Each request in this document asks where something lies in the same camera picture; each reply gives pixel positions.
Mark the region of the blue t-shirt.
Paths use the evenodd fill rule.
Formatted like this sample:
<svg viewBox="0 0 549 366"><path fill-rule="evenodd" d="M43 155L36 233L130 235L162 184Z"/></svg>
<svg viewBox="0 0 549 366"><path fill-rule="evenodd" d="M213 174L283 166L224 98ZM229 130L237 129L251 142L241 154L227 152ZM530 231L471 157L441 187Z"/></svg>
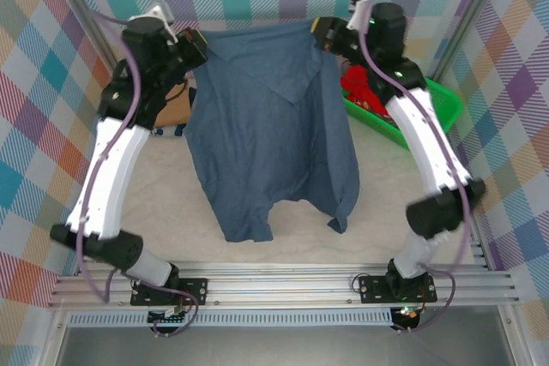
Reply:
<svg viewBox="0 0 549 366"><path fill-rule="evenodd" d="M206 33L185 129L196 174L229 243L268 242L279 201L308 201L346 231L359 162L335 56L310 21Z"/></svg>

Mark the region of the red t-shirt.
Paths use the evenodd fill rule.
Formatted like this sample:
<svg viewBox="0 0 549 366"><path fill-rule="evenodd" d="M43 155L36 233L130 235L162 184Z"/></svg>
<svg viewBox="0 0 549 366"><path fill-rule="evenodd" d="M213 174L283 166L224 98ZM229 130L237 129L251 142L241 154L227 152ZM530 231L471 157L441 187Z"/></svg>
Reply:
<svg viewBox="0 0 549 366"><path fill-rule="evenodd" d="M342 65L340 84L347 100L380 118L389 119L389 113L371 90L365 68L345 61Z"/></svg>

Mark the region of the tan folded t-shirt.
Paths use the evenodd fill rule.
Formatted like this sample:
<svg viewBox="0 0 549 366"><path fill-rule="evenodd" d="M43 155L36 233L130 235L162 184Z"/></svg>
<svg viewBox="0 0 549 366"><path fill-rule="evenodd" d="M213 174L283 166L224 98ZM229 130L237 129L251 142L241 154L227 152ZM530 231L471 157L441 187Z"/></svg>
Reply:
<svg viewBox="0 0 549 366"><path fill-rule="evenodd" d="M166 97L166 105L156 117L154 127L163 128L186 124L192 110L190 103L190 84L185 81L176 85Z"/></svg>

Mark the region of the navy white printed folded t-shirt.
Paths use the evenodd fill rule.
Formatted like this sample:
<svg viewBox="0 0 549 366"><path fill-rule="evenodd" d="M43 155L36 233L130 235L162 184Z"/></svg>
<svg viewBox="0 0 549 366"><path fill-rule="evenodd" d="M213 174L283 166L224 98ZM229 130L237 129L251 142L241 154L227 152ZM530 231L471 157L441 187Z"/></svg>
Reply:
<svg viewBox="0 0 549 366"><path fill-rule="evenodd" d="M186 123L181 123L173 126L162 126L154 128L150 134L157 137L183 137Z"/></svg>

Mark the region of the green plastic basket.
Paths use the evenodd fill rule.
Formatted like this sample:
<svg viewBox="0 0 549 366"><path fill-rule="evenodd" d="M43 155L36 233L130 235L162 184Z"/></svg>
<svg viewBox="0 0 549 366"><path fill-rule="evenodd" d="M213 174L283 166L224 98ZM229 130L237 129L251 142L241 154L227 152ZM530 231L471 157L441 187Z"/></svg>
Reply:
<svg viewBox="0 0 549 366"><path fill-rule="evenodd" d="M384 118L379 117L377 114L368 111L347 99L347 95L350 92L347 86L351 86L354 81L344 81L343 79L341 79L341 81L347 114L393 141L398 146L408 149L402 132L393 123L387 122ZM425 82L431 95L431 102L437 119L440 122L443 131L448 133L456 119L462 114L462 100L454 91L435 81L426 78Z"/></svg>

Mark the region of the steel bottom plate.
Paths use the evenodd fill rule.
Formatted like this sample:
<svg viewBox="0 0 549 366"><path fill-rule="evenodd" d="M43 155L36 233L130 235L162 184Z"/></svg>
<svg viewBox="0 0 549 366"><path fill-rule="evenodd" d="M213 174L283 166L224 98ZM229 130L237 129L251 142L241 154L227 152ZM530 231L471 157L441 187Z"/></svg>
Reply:
<svg viewBox="0 0 549 366"><path fill-rule="evenodd" d="M171 339L146 328L72 328L56 366L516 366L500 339L382 327L196 327Z"/></svg>

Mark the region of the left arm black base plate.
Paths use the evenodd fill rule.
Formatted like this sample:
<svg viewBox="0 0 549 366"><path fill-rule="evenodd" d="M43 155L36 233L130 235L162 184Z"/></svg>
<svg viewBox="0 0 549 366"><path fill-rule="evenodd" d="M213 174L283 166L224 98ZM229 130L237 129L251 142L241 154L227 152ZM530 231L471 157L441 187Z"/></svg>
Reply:
<svg viewBox="0 0 549 366"><path fill-rule="evenodd" d="M179 293L161 291L144 285L142 282L131 283L131 306L189 306L189 297L183 297ZM174 285L166 285L166 288L183 291L192 295L199 305L206 303L208 293L208 280L205 278L180 278Z"/></svg>

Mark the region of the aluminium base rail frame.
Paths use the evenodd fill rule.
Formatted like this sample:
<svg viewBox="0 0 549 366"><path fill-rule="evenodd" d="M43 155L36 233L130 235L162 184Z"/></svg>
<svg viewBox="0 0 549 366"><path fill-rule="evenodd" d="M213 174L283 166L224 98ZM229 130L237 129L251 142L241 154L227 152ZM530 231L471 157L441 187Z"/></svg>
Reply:
<svg viewBox="0 0 549 366"><path fill-rule="evenodd" d="M205 309L319 309L358 308L359 295L351 285L359 273L383 274L384 264L275 264L181 262L184 278L208 281ZM434 278L437 306L451 301L455 306L517 304L518 290L507 272L466 265L452 277ZM107 310L130 307L128 279L116 275L110 302L102 303L82 276L64 276L57 281L50 309Z"/></svg>

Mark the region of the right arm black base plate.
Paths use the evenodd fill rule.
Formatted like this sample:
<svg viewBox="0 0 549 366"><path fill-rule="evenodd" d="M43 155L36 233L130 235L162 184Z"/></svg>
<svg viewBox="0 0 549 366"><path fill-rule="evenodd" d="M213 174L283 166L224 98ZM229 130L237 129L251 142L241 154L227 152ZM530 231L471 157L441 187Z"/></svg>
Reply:
<svg viewBox="0 0 549 366"><path fill-rule="evenodd" d="M411 285L407 285L398 297L391 290L385 276L361 275L356 282L362 304L435 303L437 301L433 277L427 273L411 279Z"/></svg>

